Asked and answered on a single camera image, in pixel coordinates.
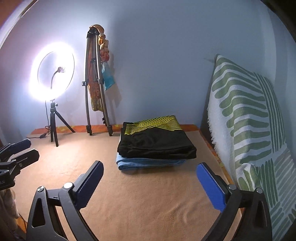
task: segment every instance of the pillow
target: pillow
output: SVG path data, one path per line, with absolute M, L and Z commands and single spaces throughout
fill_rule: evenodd
M 217 55 L 208 122 L 234 183 L 242 190 L 264 190 L 273 240 L 280 240 L 296 218 L 296 168 L 271 82 Z

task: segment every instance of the bed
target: bed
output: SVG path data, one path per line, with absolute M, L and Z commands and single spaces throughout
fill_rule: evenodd
M 219 211 L 215 210 L 196 177 L 196 166 L 206 162 L 227 183 L 217 158 L 199 131 L 186 132 L 197 148 L 197 158 L 183 165 L 121 172 L 115 164 L 119 133 L 88 136 L 60 134 L 59 148 L 48 138 L 32 139 L 40 153 L 38 162 L 16 178 L 19 212 L 28 217 L 36 188 L 59 188 L 74 181 L 94 160 L 104 164 L 104 176 L 86 208 L 81 210 L 99 240 L 201 240 Z M 75 240 L 58 209 L 69 240 Z M 225 240 L 240 221 L 237 214 Z

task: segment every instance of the black clamp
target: black clamp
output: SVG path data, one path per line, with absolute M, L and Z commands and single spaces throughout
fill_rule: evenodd
M 68 240 L 56 210 L 56 206 L 60 206 L 77 241 L 98 241 L 79 210 L 86 207 L 103 173 L 103 164 L 95 161 L 74 183 L 65 183 L 62 188 L 53 190 L 38 187 L 29 214 L 26 240 Z
M 240 190 L 234 184 L 227 185 L 204 162 L 197 166 L 197 176 L 213 206 L 221 211 L 202 241 L 223 241 L 239 208 L 245 209 L 232 241 L 272 241 L 268 204 L 261 188 L 251 192 Z M 219 194 L 224 196 L 224 207 L 223 202 L 217 201 Z
M 0 190 L 13 187 L 15 185 L 14 179 L 20 174 L 21 169 L 38 161 L 39 153 L 35 149 L 8 161 L 13 154 L 28 149 L 30 146 L 31 141 L 26 139 L 16 144 L 8 144 L 0 150 Z

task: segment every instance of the ring light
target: ring light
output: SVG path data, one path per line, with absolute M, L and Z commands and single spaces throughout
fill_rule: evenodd
M 38 75 L 41 63 L 45 57 L 52 52 L 55 53 L 56 58 L 53 63 L 54 66 L 50 66 L 50 68 L 57 70 L 61 67 L 64 71 L 55 75 L 54 83 L 51 89 L 39 81 Z M 33 62 L 30 76 L 30 92 L 35 98 L 42 101 L 55 99 L 67 89 L 72 80 L 73 74 L 74 56 L 72 49 L 64 43 L 53 43 L 47 45 L 39 52 Z

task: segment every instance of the folded black clothing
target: folded black clothing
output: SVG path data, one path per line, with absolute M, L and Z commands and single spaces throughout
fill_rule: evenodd
M 117 152 L 127 158 L 192 159 L 196 148 L 175 116 L 124 122 Z

